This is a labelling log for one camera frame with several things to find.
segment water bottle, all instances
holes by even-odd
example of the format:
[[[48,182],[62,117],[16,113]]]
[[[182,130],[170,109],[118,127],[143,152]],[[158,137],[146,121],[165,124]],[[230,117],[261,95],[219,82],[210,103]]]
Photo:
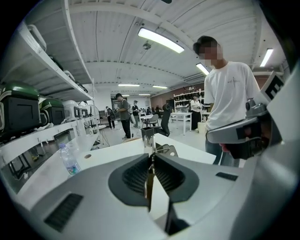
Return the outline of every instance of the water bottle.
[[[80,172],[81,169],[76,161],[76,158],[63,142],[60,143],[60,157],[62,158],[62,162],[64,163],[64,166],[69,174],[75,175],[76,173]]]

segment ceiling light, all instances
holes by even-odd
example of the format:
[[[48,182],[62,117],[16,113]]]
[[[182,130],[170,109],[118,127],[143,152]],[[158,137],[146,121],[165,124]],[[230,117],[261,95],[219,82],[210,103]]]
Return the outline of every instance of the ceiling light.
[[[269,60],[271,54],[273,52],[273,49],[272,48],[268,48],[267,49],[267,52],[266,52],[266,55],[264,56],[263,60],[262,60],[262,63],[261,63],[261,67],[264,67],[266,64],[267,64],[267,61]]]
[[[166,89],[167,87],[161,87],[161,86],[152,86],[153,88],[164,88]]]
[[[208,75],[209,71],[202,65],[202,63],[198,63],[196,67],[199,68],[205,75]]]
[[[120,87],[138,87],[139,84],[119,84]]]
[[[171,48],[172,50],[174,50],[175,52],[177,53],[181,53],[184,51],[184,48],[179,46],[178,44],[174,43],[173,41],[167,39],[166,37],[160,35],[160,34],[157,34],[153,31],[150,31],[148,29],[145,29],[145,28],[141,28],[138,35],[140,37],[143,37],[143,38],[146,38],[146,39],[149,39],[149,40],[152,40],[154,42],[157,42],[161,45],[164,45],[168,48]]]

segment table leg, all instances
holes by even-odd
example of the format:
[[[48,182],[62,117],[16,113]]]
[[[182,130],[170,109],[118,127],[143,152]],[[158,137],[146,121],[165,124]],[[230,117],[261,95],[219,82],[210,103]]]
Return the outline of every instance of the table leg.
[[[183,135],[186,134],[186,116],[183,116]]]
[[[189,116],[189,131],[192,131],[192,115]]]

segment green lid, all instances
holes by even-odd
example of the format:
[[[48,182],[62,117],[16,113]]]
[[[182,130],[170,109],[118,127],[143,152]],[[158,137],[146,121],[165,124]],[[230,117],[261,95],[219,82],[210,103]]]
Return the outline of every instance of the green lid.
[[[26,99],[39,99],[38,90],[23,82],[9,82],[1,90],[1,94],[11,91],[12,96],[19,96]]]
[[[64,106],[61,101],[56,100],[56,99],[45,99],[43,102],[41,102],[39,104],[40,109],[42,109],[42,108],[47,109],[48,107],[64,107]]]

